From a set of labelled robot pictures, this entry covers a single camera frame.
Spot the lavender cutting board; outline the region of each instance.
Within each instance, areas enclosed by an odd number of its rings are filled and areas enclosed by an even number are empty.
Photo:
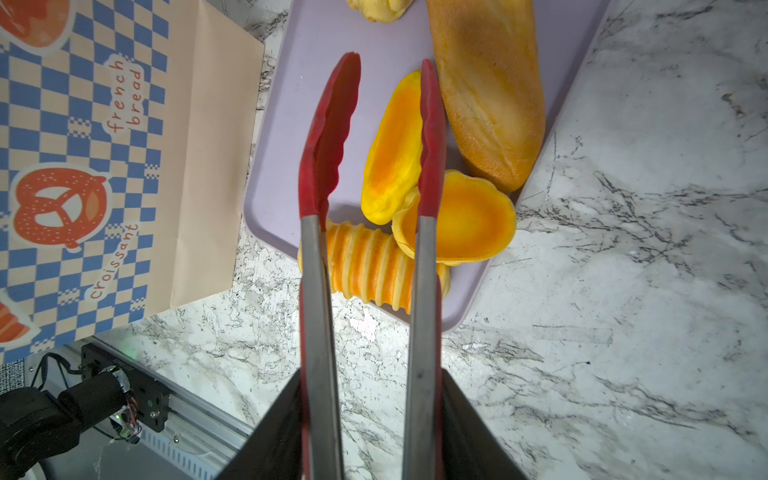
[[[548,131],[584,61],[610,0],[534,0],[539,68]],[[424,0],[389,25],[367,22],[344,0],[294,0],[280,61],[270,90],[243,209],[250,231],[296,258],[300,239],[298,178],[302,149],[326,81],[341,56],[360,53],[362,79],[352,116],[339,186],[330,196],[329,217],[369,223],[360,211],[362,174],[379,122],[397,84],[434,59]],[[448,166],[463,169],[449,135]],[[383,227],[389,233],[389,227]],[[451,268],[451,291],[443,299],[443,331],[464,319],[488,262]],[[408,321],[404,310],[384,310]]]

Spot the ribbed bread roll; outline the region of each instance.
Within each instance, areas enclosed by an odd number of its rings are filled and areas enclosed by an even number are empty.
[[[328,244],[328,275],[331,290],[341,292],[345,298],[357,296],[364,303],[384,303],[393,310],[406,309],[411,313],[413,270],[415,263],[408,258],[394,237],[379,229],[370,230],[350,222],[326,222]],[[301,248],[299,248],[301,268]],[[450,270],[437,264],[442,295],[451,288]]]

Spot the cable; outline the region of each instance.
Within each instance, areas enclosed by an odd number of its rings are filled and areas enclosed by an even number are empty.
[[[61,369],[61,364],[59,362],[56,362],[56,366],[58,366],[58,371],[61,373],[61,379],[64,380],[64,388],[69,390],[69,383],[67,383],[67,376],[64,374],[64,370]]]
[[[82,375],[83,373],[82,370],[73,369],[69,361],[67,361],[66,358],[59,355],[58,353],[53,353],[53,352],[46,353],[40,359],[38,368],[35,370],[35,374],[32,376],[32,381],[30,383],[30,386],[34,386],[35,380],[38,379],[38,373],[40,373],[41,383],[40,383],[40,386],[38,387],[38,390],[43,390],[43,387],[45,386],[45,381],[48,379],[48,358],[52,358],[58,364],[59,372],[61,372],[61,377],[64,379],[65,385],[67,385],[67,379],[65,378],[64,372],[61,371],[61,367],[64,367],[64,370],[66,370],[67,373],[69,373],[70,375]]]
[[[138,411],[139,411],[139,402],[136,400],[136,397],[131,397],[131,402],[128,406],[129,409],[131,409],[131,416],[134,417],[133,425],[136,426],[138,424]]]
[[[101,433],[103,436],[107,437],[110,440],[115,440],[115,441],[117,441],[117,440],[125,440],[122,437],[120,437],[120,438],[113,437],[112,435],[106,433],[104,430],[98,428],[96,425],[94,425],[92,428],[93,428],[93,430],[96,430],[97,432]]]

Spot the yellow pastry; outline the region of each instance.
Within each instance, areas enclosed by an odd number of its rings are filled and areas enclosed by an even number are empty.
[[[326,222],[328,276],[331,290],[345,298],[357,296],[364,303],[384,303],[393,310],[411,313],[414,261],[397,246],[392,235],[350,222]],[[299,248],[301,268],[301,248]],[[436,265],[442,295],[451,288],[448,266]]]
[[[413,258],[419,189],[406,195],[392,218],[392,236]],[[512,200],[484,178],[468,177],[457,170],[445,172],[440,213],[437,216],[437,261],[449,266],[482,262],[502,252],[515,236]]]
[[[385,225],[422,173],[422,74],[414,71],[398,84],[368,152],[360,209]]]
[[[360,10],[369,22],[391,23],[402,17],[413,0],[346,0],[352,10]]]

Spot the pretzel illustration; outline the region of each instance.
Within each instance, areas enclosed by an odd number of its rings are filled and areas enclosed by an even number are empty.
[[[83,170],[86,169],[35,165],[26,173],[19,172],[22,177],[18,182],[14,179],[12,185],[12,195],[18,202],[13,217],[16,234],[37,245],[61,245],[79,251],[80,243],[104,226],[111,209],[111,188],[106,183],[107,178],[97,172],[91,174]],[[38,195],[50,187],[63,187],[65,190],[56,198]],[[77,217],[71,219],[64,204],[74,196],[80,197],[82,208]],[[50,227],[38,222],[38,215],[50,213],[58,215],[61,226]]]
[[[0,33],[36,55],[60,48],[74,21],[74,0],[0,0]]]

